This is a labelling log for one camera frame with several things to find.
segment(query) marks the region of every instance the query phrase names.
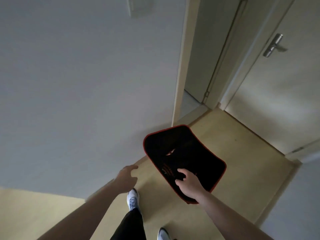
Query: black mouse pad with red edge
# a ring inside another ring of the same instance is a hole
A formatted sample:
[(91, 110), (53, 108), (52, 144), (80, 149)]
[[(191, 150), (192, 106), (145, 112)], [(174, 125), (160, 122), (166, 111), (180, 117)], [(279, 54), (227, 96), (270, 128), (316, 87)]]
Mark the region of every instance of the black mouse pad with red edge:
[(143, 147), (174, 191), (189, 204), (198, 202), (183, 194), (176, 185), (176, 179), (183, 180), (185, 177), (177, 171), (178, 168), (194, 173), (209, 192), (212, 192), (227, 168), (226, 163), (210, 152), (187, 125), (151, 133), (145, 137)]

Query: person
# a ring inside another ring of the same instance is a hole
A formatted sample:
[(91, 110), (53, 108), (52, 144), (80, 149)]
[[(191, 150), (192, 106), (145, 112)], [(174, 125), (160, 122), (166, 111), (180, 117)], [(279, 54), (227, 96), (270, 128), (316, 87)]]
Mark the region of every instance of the person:
[[(127, 194), (129, 212), (125, 215), (111, 239), (146, 240), (143, 219), (139, 209), (139, 194), (134, 189), (138, 178), (131, 177), (131, 171), (137, 168), (138, 166), (136, 165), (124, 167), (116, 178), (102, 187), (82, 206), (62, 219), (39, 239), (89, 240), (113, 200), (119, 194), (129, 192)], [(178, 169), (178, 171), (185, 174), (186, 177), (183, 181), (176, 180), (176, 184), (186, 196), (195, 199), (202, 206), (226, 240), (272, 240), (271, 237), (254, 224), (207, 192), (193, 173), (186, 169)], [(160, 228), (158, 240), (171, 240), (164, 228)]]

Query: forearm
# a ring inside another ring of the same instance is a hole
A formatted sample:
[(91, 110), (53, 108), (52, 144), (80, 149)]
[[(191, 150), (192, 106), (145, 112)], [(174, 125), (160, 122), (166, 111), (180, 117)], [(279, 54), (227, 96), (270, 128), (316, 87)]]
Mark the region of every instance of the forearm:
[(42, 235), (39, 240), (89, 240), (118, 194), (112, 182), (107, 184), (86, 203)]
[(226, 240), (272, 240), (253, 223), (242, 217), (209, 192), (196, 199)]

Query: yellow floor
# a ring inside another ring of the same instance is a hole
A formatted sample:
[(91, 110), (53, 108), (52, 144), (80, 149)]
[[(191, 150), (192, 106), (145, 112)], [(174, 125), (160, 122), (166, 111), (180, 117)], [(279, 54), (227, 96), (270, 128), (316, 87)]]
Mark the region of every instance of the yellow floor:
[[(227, 164), (213, 194), (255, 222), (294, 165), (220, 109), (208, 113), (191, 129)], [(150, 161), (142, 163), (133, 176), (138, 177), (136, 188), (147, 239), (156, 239), (162, 226), (173, 239), (223, 239), (200, 206), (183, 202)], [(21, 192), (0, 190), (0, 239), (35, 239), (83, 202), (23, 193), (21, 197)], [(109, 239), (127, 211), (126, 195), (122, 194), (112, 203), (91, 239)]]

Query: sneaker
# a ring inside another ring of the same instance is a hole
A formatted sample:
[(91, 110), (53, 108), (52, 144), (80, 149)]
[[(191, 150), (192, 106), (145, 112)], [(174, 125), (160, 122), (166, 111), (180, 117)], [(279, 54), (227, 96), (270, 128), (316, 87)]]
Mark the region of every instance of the sneaker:
[(127, 203), (128, 203), (130, 211), (135, 208), (137, 208), (140, 211), (140, 209), (139, 209), (139, 194), (135, 188), (133, 188), (132, 190), (129, 191), (129, 193), (127, 195)]
[(163, 227), (158, 232), (158, 240), (171, 240), (169, 233)]

